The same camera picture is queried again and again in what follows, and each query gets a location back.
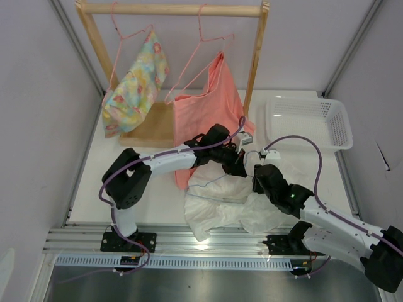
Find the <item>white pleated skirt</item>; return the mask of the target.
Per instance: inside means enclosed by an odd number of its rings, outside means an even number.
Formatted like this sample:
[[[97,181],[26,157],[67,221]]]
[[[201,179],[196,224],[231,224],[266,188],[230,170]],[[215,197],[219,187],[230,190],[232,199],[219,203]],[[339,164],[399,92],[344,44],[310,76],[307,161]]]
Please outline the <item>white pleated skirt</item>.
[[[200,242],[210,237],[214,228],[240,226],[253,235],[263,235],[274,228],[294,225],[298,220],[272,205],[264,194],[253,192],[244,203],[226,203],[184,196],[184,218]]]

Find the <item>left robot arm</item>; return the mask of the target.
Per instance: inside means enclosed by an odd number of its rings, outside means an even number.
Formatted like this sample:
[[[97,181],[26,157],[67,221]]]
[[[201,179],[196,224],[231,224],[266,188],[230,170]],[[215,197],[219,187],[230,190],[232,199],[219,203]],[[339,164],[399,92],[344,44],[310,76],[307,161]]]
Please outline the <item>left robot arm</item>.
[[[226,127],[215,124],[206,134],[157,154],[141,155],[126,148],[103,175],[99,191],[100,200],[111,207],[115,245],[124,252],[136,246],[134,207],[152,177],[194,169],[210,161],[221,164],[228,175],[246,177],[244,146],[252,142],[253,136],[242,128],[231,135]]]

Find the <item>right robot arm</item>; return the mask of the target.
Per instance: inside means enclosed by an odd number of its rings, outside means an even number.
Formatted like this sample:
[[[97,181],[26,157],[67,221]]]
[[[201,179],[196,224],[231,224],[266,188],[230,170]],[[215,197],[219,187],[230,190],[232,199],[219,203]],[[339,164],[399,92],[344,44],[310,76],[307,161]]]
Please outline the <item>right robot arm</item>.
[[[402,231],[382,229],[321,206],[314,193],[289,184],[273,164],[255,165],[254,187],[282,213],[299,221],[288,234],[288,248],[335,257],[363,272],[378,288],[395,293],[402,282]]]

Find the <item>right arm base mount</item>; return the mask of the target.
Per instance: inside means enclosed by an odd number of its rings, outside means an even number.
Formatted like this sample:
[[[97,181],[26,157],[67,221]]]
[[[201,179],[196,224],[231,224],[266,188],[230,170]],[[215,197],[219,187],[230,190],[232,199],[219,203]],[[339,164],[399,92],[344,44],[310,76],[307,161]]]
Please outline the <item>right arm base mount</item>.
[[[286,235],[267,235],[262,244],[267,246],[270,255],[297,255],[309,256],[314,253],[302,243],[307,230],[312,230],[313,225],[305,221],[299,221]]]

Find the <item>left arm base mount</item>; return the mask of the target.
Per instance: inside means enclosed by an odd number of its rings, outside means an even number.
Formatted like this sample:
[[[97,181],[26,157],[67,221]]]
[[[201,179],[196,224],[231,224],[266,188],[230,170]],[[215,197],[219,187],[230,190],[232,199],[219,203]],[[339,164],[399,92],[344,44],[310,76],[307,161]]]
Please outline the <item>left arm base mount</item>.
[[[156,233],[137,232],[129,237],[129,239],[143,245],[150,253],[154,253],[157,243]],[[100,251],[140,253],[144,250],[137,245],[127,242],[116,232],[104,232],[101,240]]]

